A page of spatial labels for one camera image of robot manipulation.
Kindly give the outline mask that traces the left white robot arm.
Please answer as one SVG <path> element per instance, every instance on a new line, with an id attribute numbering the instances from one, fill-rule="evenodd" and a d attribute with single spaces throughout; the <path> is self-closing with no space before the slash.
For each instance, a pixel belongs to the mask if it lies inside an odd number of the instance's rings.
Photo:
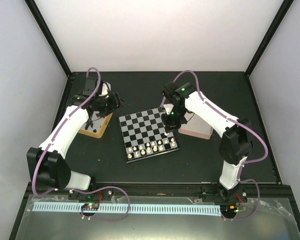
<path id="1" fill-rule="evenodd" d="M 94 177 L 71 170 L 66 155 L 77 134 L 101 138 L 113 112 L 123 103 L 108 82 L 87 78 L 83 91 L 72 97 L 49 137 L 26 153 L 34 194 L 37 194 L 36 185 L 40 184 L 49 187 L 50 191 L 79 190 L 87 200 L 97 195 Z"/>

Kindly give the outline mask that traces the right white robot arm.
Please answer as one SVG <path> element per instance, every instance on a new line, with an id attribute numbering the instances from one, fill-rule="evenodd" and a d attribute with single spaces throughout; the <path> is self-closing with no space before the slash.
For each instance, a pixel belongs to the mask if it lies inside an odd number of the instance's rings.
<path id="1" fill-rule="evenodd" d="M 191 112 L 205 121 L 220 136 L 219 154 L 223 159 L 223 166 L 217 195 L 224 202 L 230 201 L 236 195 L 240 169 L 253 148 L 252 140 L 245 129 L 251 122 L 247 118 L 242 118 L 238 123 L 233 123 L 230 121 L 232 115 L 204 98 L 203 94 L 190 83 L 179 87 L 169 82 L 164 86 L 162 94 L 170 102 L 163 106 L 164 113 L 161 115 L 166 134 L 186 125 L 188 121 L 185 114 Z"/>

